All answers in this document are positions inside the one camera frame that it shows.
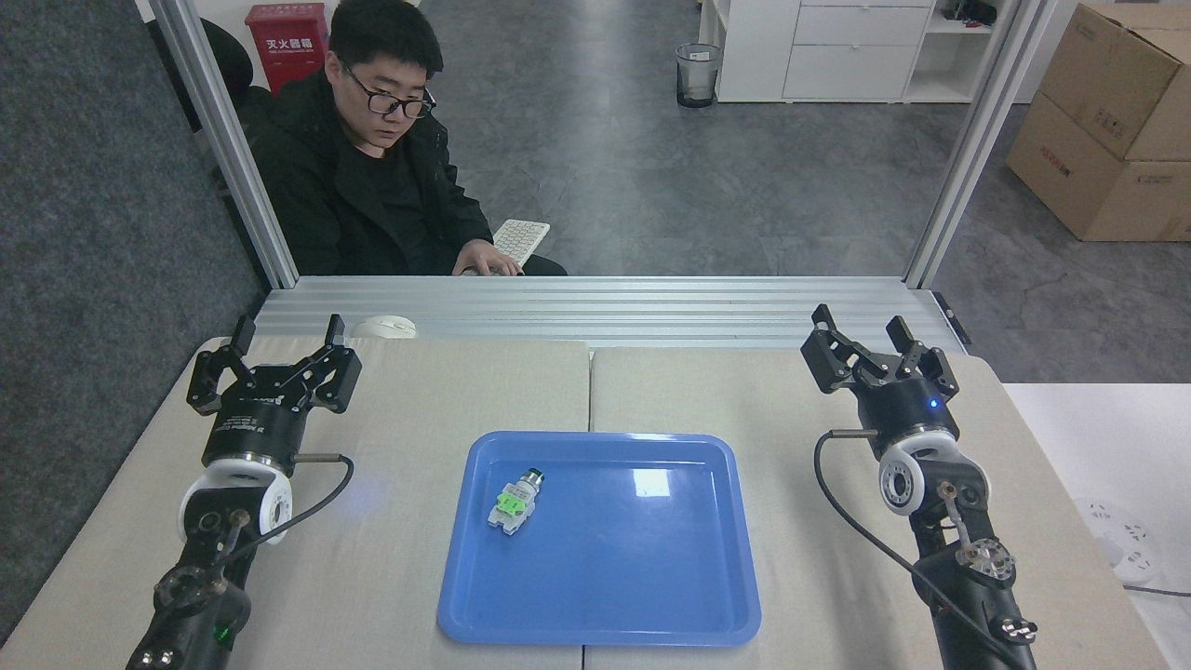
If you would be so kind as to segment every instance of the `black cable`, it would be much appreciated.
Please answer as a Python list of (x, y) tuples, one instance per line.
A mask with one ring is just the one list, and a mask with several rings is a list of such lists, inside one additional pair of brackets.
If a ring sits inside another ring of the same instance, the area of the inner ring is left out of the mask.
[(881, 550), (881, 552), (884, 552), (885, 556), (892, 558), (894, 563), (897, 563), (903, 569), (909, 571), (911, 575), (921, 580), (923, 586), (930, 589), (930, 593), (934, 594), (935, 597), (937, 597), (943, 605), (946, 605), (949, 608), (952, 614), (959, 616), (960, 621), (962, 621), (969, 628), (975, 631), (978, 635), (980, 635), (980, 638), (989, 645), (989, 647), (992, 650), (993, 653), (997, 655), (998, 658), (1000, 658), (1003, 662), (1005, 662), (1005, 664), (1008, 664), (1011, 668), (1024, 670), (1022, 664), (1018, 663), (1017, 659), (1014, 658), (1005, 649), (1004, 643), (997, 640), (997, 638), (993, 638), (992, 634), (989, 633), (989, 631), (984, 630), (979, 624), (973, 621), (971, 616), (968, 616), (962, 609), (959, 608), (959, 606), (952, 602), (952, 600), (947, 597), (943, 594), (943, 591), (934, 584), (934, 582), (931, 582), (909, 561), (902, 558), (899, 553), (893, 551), (888, 545), (880, 541), (877, 538), (877, 536), (873, 536), (871, 532), (868, 532), (867, 528), (861, 526), (859, 521), (853, 519), (852, 515), (848, 514), (846, 509), (843, 509), (843, 506), (841, 506), (840, 502), (835, 500), (835, 496), (831, 495), (830, 489), (828, 489), (827, 487), (827, 481), (823, 480), (823, 467), (821, 463), (823, 445), (827, 444), (827, 442), (833, 438), (867, 439), (867, 438), (875, 438), (877, 434), (878, 433), (875, 431), (828, 431), (827, 433), (823, 433), (823, 436), (818, 439), (818, 443), (815, 444), (815, 480), (818, 482), (819, 489), (823, 491), (823, 495), (827, 496), (827, 502), (831, 503), (831, 507), (835, 508), (835, 512), (838, 513), (840, 516), (842, 516), (843, 520), (847, 521), (848, 525), (853, 527), (853, 530), (863, 536), (863, 538), (869, 543), (872, 543), (877, 549)]
[(1124, 588), (1128, 591), (1141, 591), (1143, 594), (1158, 594), (1160, 596), (1174, 596), (1174, 597), (1180, 597), (1180, 599), (1191, 597), (1191, 594), (1185, 593), (1185, 591), (1167, 591), (1167, 590), (1164, 590), (1164, 589), (1148, 589), (1146, 587), (1130, 587), (1129, 584), (1124, 584)]
[(248, 543), (247, 545), (242, 545), (242, 546), (236, 547), (236, 551), (231, 552), (230, 555), (227, 555), (227, 556), (225, 556), (225, 557), (223, 557), (220, 559), (217, 559), (214, 563), (211, 564), (211, 569), (212, 570), (218, 570), (219, 568), (222, 568), (222, 566), (224, 566), (224, 565), (226, 565), (226, 564), (236, 561), (241, 556), (244, 556), (245, 552), (251, 551), (252, 549), (256, 549), (262, 543), (267, 543), (267, 541), (272, 540), (273, 538), (276, 538), (281, 533), (285, 533), (286, 531), (288, 531), (288, 530), (293, 528), (294, 526), (301, 524), (306, 519), (308, 519), (311, 515), (316, 514), (318, 511), (320, 511), (324, 507), (326, 507), (328, 505), (330, 505), (330, 502), (333, 501), (336, 497), (338, 497), (338, 495), (343, 493), (343, 489), (345, 489), (348, 487), (348, 482), (351, 482), (351, 476), (356, 471), (356, 464), (351, 463), (351, 459), (348, 458), (348, 457), (345, 457), (345, 456), (343, 456), (343, 455), (336, 455), (333, 461), (326, 461), (326, 462), (322, 462), (322, 463), (342, 463), (342, 464), (344, 464), (344, 465), (348, 467), (348, 471), (343, 474), (343, 480), (339, 482), (339, 486), (336, 487), (333, 491), (331, 491), (330, 494), (328, 494), (325, 499), (318, 501), (313, 507), (311, 507), (306, 512), (299, 514), (298, 516), (294, 516), (289, 521), (286, 521), (281, 526), (278, 526), (276, 528), (269, 531), (268, 533), (261, 536), (260, 538), (252, 540), (251, 543)]

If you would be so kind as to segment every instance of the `computer mouse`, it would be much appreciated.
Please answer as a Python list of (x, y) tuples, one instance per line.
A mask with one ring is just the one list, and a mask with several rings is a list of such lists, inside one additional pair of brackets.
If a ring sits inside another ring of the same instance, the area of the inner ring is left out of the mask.
[(351, 328), (353, 338), (386, 338), (388, 340), (409, 340), (417, 338), (418, 331), (413, 321), (404, 315), (370, 315)]

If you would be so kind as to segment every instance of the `white power outlet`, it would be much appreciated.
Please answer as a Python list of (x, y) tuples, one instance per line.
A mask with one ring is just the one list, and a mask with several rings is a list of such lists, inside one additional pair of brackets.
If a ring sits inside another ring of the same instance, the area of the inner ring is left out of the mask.
[(1158, 543), (1141, 521), (1095, 499), (1075, 499), (1075, 507), (1122, 583), (1140, 587), (1158, 576)]

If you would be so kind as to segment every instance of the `green component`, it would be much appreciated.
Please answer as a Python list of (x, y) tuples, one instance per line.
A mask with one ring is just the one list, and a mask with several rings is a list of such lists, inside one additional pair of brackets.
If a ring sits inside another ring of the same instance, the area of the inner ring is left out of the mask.
[(525, 512), (525, 501), (509, 494), (497, 496), (497, 509), (505, 514), (517, 515)]

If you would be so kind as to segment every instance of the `blue tray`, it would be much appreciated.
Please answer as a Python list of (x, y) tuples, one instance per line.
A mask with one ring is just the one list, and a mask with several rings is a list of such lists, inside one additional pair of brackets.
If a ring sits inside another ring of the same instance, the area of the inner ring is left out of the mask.
[[(487, 525), (530, 468), (513, 536)], [(736, 459), (710, 436), (484, 436), (463, 474), (438, 625), (464, 643), (738, 646), (761, 626)]]

